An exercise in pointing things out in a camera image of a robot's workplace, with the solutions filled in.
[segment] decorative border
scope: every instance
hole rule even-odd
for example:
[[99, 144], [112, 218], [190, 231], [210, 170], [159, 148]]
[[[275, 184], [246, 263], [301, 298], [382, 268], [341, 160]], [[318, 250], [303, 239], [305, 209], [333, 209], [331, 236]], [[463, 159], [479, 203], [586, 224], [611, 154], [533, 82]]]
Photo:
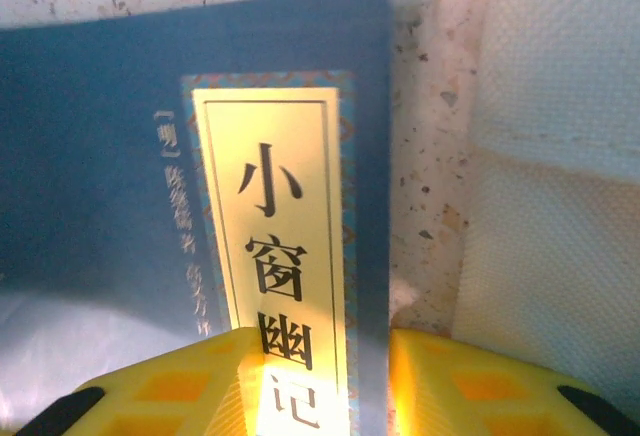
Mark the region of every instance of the decorative border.
[[342, 243], [344, 264], [345, 331], [347, 346], [347, 384], [349, 389], [349, 422], [351, 435], [360, 434], [358, 392], [358, 294], [356, 262], [356, 171], [355, 171], [355, 90], [353, 76], [348, 71], [300, 71], [247, 74], [205, 74], [182, 78], [182, 99], [195, 163], [198, 192], [202, 202], [207, 242], [212, 255], [213, 278], [216, 286], [223, 327], [231, 329], [229, 305], [225, 297], [224, 280], [217, 254], [211, 201], [207, 191], [202, 147], [196, 125], [191, 91], [198, 88], [291, 88], [335, 87], [340, 92], [340, 166], [342, 183]]

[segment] blue book cover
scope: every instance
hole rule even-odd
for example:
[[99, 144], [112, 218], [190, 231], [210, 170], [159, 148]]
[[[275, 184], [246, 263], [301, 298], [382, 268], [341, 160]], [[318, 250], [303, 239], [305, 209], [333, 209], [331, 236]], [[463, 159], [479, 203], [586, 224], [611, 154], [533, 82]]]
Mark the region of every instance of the blue book cover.
[[266, 419], [386, 433], [390, 31], [256, 0], [0, 32], [0, 427], [250, 325]]

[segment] white fabric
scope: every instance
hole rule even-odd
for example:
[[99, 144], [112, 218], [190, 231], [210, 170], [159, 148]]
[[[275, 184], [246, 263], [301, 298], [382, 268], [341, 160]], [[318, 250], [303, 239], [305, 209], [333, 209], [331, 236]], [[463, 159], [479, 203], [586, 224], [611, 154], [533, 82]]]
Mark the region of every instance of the white fabric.
[[640, 0], [492, 0], [453, 336], [640, 420]]

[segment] yellow plastic object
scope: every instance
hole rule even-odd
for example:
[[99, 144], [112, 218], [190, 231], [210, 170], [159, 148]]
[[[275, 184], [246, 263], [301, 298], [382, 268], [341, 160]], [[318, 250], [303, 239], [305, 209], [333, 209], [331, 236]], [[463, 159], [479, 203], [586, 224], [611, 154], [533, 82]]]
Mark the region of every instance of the yellow plastic object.
[[407, 329], [390, 368], [402, 436], [606, 436], [556, 388], [593, 391], [545, 368]]
[[236, 329], [88, 381], [105, 396], [65, 436], [255, 435], [260, 332]]

